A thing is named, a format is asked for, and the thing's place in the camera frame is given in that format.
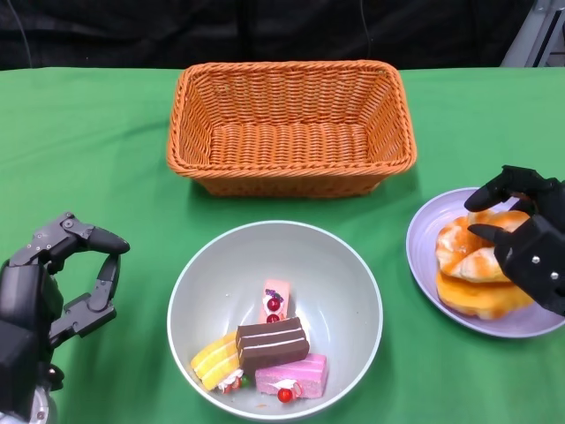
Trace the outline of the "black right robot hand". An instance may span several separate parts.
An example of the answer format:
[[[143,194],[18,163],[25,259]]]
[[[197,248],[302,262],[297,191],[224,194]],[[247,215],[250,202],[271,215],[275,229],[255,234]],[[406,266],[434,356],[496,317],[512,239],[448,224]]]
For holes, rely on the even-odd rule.
[[[510,235],[493,224],[473,224],[471,231],[501,246],[517,243],[564,242],[564,183],[535,170],[505,165],[499,175],[477,189],[464,203],[470,212],[487,210],[515,197],[515,211],[528,219]]]

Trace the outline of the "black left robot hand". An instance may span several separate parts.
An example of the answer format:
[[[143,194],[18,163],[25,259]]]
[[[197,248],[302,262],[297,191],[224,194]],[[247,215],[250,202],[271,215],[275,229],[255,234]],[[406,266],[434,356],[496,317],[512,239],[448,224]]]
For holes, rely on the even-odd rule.
[[[55,349],[113,320],[121,256],[129,244],[118,235],[65,212],[38,229],[1,266],[1,414],[23,422],[34,417],[37,391],[59,390],[64,373]],[[94,288],[69,303],[57,281],[73,254],[94,251],[106,259]]]

